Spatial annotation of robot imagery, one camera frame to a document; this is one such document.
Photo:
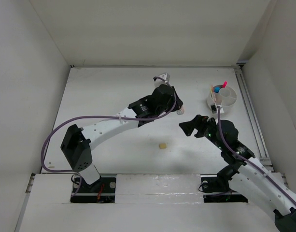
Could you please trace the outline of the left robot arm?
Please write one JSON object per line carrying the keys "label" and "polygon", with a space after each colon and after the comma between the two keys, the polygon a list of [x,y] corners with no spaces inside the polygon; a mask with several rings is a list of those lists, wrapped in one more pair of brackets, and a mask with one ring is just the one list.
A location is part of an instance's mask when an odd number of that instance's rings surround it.
{"label": "left robot arm", "polygon": [[127,130],[139,128],[160,116],[182,110],[183,102],[175,88],[161,84],[147,95],[123,109],[115,116],[83,128],[71,125],[61,143],[61,150],[71,169],[80,174],[89,191],[97,191],[101,175],[93,163],[92,150],[110,138]]}

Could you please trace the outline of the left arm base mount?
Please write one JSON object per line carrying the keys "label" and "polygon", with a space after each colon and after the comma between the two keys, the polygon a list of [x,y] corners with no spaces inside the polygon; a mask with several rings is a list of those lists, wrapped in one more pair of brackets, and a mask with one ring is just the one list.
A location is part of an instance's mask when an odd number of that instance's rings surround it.
{"label": "left arm base mount", "polygon": [[71,203],[115,203],[116,175],[105,174],[95,184],[88,185],[73,174],[71,182]]}

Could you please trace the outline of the small tan eraser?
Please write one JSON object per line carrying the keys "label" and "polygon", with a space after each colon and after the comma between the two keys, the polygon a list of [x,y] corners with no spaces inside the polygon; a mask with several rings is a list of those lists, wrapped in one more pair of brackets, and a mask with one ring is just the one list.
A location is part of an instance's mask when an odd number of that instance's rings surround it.
{"label": "small tan eraser", "polygon": [[167,145],[165,143],[161,143],[161,144],[159,144],[159,148],[160,149],[166,149]]}

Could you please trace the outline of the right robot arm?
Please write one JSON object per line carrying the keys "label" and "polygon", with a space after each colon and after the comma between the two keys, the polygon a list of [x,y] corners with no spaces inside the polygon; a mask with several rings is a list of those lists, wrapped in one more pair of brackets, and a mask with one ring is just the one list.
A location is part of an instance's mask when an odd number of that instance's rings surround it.
{"label": "right robot arm", "polygon": [[263,166],[254,153],[238,140],[238,130],[229,120],[196,115],[179,127],[186,136],[207,138],[221,150],[227,166],[217,174],[201,175],[199,190],[209,196],[237,192],[260,207],[281,232],[296,232],[296,194]]}

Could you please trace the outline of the blue black thick highlighter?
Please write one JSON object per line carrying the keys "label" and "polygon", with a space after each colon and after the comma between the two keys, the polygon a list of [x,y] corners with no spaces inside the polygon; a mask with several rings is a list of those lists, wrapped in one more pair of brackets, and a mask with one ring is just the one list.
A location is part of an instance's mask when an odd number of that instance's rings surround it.
{"label": "blue black thick highlighter", "polygon": [[220,91],[220,89],[221,89],[222,87],[223,87],[222,85],[214,86],[214,92],[215,92],[215,93],[219,93],[219,91]]}

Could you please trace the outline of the pink eraser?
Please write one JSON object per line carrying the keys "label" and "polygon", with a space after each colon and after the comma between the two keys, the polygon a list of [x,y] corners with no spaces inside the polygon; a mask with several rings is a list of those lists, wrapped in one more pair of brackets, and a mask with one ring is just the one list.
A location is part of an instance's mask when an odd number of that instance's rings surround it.
{"label": "pink eraser", "polygon": [[183,115],[184,114],[184,108],[181,107],[179,110],[176,111],[177,115]]}

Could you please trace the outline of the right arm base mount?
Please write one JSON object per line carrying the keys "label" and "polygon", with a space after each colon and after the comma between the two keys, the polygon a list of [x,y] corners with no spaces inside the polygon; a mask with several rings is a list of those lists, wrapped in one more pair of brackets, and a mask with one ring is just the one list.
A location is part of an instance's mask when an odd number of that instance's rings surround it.
{"label": "right arm base mount", "polygon": [[204,203],[248,203],[248,199],[229,187],[235,171],[229,166],[217,174],[201,174],[198,190],[203,193]]}

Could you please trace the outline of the thin pink highlighter pen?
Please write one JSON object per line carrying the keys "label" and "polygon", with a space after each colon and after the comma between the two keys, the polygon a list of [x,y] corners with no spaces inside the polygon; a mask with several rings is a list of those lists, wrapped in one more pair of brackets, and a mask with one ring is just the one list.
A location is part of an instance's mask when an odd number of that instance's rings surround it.
{"label": "thin pink highlighter pen", "polygon": [[214,90],[214,86],[211,85],[211,98],[213,99],[214,102],[216,102],[216,95],[215,95],[215,90]]}

